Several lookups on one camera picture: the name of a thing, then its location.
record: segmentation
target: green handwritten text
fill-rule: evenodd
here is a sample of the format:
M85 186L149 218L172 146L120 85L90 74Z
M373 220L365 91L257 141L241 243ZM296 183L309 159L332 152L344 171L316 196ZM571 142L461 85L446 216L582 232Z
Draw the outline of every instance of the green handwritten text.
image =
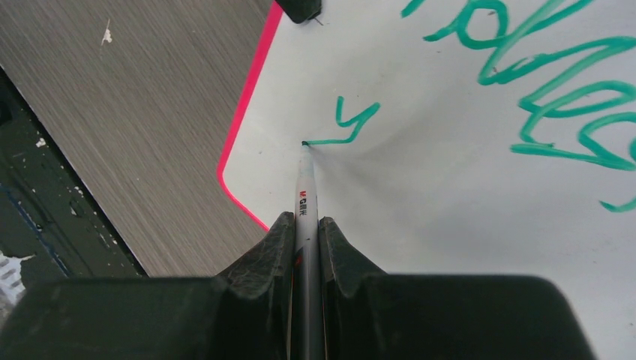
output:
M551 54L537 54L529 58L522 58L513 65L493 72L498 62L512 49L522 38L534 32L539 32L548 26L571 16L589 5L593 0L579 0L560 11L554 12L565 0L548 0L537 11L531 14L514 31L508 33L509 14L506 5L500 0L468 0L450 24L439 31L424 36L425 41L440 41L443 38L457 34L458 40L471 50L483 50L494 48L488 57L477 77L477 82L483 86L492 84L506 84L551 63L557 62L569 56L576 55L588 50L595 50L592 54L582 58L573 65L566 68L559 75L550 79L544 85L533 91L531 94L522 97L518 106L530 113L529 118L522 126L519 137L523 141L521 144L512 145L510 150L517 154L541 155L553 158L567 158L576 161L586 161L603 167L635 171L636 170L636 139L630 145L631 160L626 160L608 151L601 144L592 139L592 134L599 128L610 126L619 122L636 123L636 112L622 112L598 118L583 126L578 134L579 143L587 148L592 154L578 154L570 151L560 150L552 143L541 143L535 140L532 135L537 124L546 118L563 119L573 116L580 116L595 113L601 110L610 109L619 105L630 103L636 100L636 87L627 82L619 80L605 80L585 85L569 92L556 100L552 100L543 106L537 104L538 101L558 89L560 86L576 77L581 72L592 67L594 64L611 56L624 53L636 47L636 37L615 36L606 37L573 46ZM413 14L425 0L412 0L401 12L402 17ZM496 34L491 39L475 40L468 34L468 25L475 11L485 9L496 14L498 27ZM598 103L564 109L582 97L589 96L597 92L612 91L615 97L603 100ZM603 207L611 212L627 212L636 209L636 199L624 205L611 205L607 202L600 202Z
M360 130L380 109L380 103L374 103L349 121L342 121L342 106L344 105L344 97L339 96L336 104L336 124L341 128L348 128L355 125L351 136L346 139L327 139L327 140L308 140L309 145L328 145L328 144L348 144L358 137Z

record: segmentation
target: pen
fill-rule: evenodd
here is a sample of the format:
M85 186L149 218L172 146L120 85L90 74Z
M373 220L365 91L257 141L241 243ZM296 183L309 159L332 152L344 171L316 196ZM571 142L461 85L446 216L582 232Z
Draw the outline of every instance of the pen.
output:
M291 360L325 360L323 291L318 248L318 199L314 161L304 141L295 193Z

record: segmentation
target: gray laminate surface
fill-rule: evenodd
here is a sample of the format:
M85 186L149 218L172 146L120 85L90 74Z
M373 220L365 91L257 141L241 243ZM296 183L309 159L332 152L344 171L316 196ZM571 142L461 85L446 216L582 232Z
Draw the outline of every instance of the gray laminate surface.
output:
M150 275L263 235L215 171L270 4L0 0L0 65Z

